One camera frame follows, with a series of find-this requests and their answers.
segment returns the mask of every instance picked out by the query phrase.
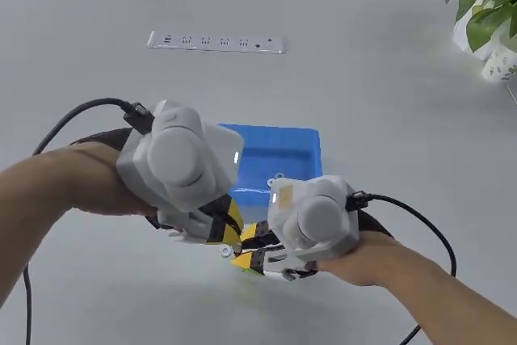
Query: sticker label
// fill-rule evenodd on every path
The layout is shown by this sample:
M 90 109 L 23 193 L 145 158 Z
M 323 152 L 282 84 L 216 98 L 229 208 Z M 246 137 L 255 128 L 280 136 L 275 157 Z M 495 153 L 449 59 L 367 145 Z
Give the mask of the sticker label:
M 292 185 L 284 186 L 279 190 L 278 209 L 287 209 L 292 206 Z

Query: black wire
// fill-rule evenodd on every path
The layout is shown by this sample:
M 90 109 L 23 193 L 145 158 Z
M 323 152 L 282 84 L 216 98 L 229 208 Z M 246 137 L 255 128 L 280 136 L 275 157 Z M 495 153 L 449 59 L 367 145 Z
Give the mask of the black wire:
M 413 216 L 417 217 L 421 222 L 423 222 L 427 228 L 429 228 L 436 237 L 442 242 L 443 246 L 447 250 L 447 253 L 449 254 L 449 258 L 451 260 L 451 276 L 456 278 L 456 270 L 457 270 L 457 263 L 456 263 L 456 255 L 454 254 L 454 250 L 451 247 L 451 244 L 449 241 L 445 238 L 445 236 L 439 231 L 438 228 L 436 228 L 432 222 L 427 220 L 420 212 L 417 210 L 411 208 L 408 204 L 404 204 L 403 202 L 399 200 L 395 200 L 394 198 L 382 196 L 380 194 L 372 194 L 368 193 L 367 196 L 369 196 L 372 200 L 379 200 L 384 202 L 389 202 L 390 204 L 396 205 L 399 208 L 402 208 L 406 210 L 407 212 L 411 213 Z M 415 335 L 421 330 L 422 328 L 420 326 L 416 326 L 411 333 L 407 335 L 407 337 L 401 342 L 400 345 L 407 345 Z
M 93 107 L 100 107 L 101 105 L 116 105 L 124 110 L 126 113 L 130 113 L 134 111 L 134 106 L 128 102 L 123 101 L 121 99 L 96 99 L 91 100 L 81 105 L 75 107 L 72 111 L 63 116 L 61 120 L 57 122 L 57 124 L 50 130 L 48 135 L 38 144 L 34 153 L 32 155 L 38 155 L 43 152 L 45 147 L 47 147 L 48 143 L 52 141 L 52 139 L 65 127 L 75 116 L 87 111 Z M 23 282 L 25 284 L 25 294 L 27 297 L 27 325 L 25 332 L 25 345 L 31 345 L 32 339 L 32 286 L 31 286 L 31 277 L 29 275 L 29 265 L 27 265 L 23 269 Z

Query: blue plastic container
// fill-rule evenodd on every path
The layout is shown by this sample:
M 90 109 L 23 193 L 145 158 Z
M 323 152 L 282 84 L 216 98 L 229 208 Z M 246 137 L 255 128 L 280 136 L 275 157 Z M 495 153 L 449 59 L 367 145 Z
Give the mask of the blue plastic container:
M 230 190 L 244 222 L 267 219 L 267 180 L 276 174 L 301 180 L 322 176 L 320 137 L 315 129 L 221 125 L 244 138 L 237 182 Z

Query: white power strip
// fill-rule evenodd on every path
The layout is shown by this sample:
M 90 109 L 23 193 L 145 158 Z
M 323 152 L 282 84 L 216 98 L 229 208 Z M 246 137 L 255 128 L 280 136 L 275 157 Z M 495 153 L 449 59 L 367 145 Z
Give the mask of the white power strip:
M 210 36 L 151 32 L 149 48 L 284 54 L 284 42 L 270 36 Z

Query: gray tabletop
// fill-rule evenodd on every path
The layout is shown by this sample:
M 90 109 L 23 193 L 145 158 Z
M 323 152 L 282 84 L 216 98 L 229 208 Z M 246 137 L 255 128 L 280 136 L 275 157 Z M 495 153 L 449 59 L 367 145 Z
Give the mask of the gray tabletop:
M 0 0 L 0 166 L 29 155 L 76 104 L 105 96 L 316 128 L 326 174 L 419 209 L 456 249 L 460 278 L 517 313 L 517 108 L 452 45 L 454 14 L 443 0 Z M 156 28 L 275 34 L 287 52 L 148 49 Z M 99 108 L 53 146 L 122 124 Z M 448 266 L 410 215 L 371 210 Z M 414 324 L 382 289 L 246 276 L 216 247 L 175 244 L 137 217 L 71 212 L 32 275 L 34 345 L 397 344 Z M 0 313 L 4 343 L 23 342 L 24 304 L 18 284 Z

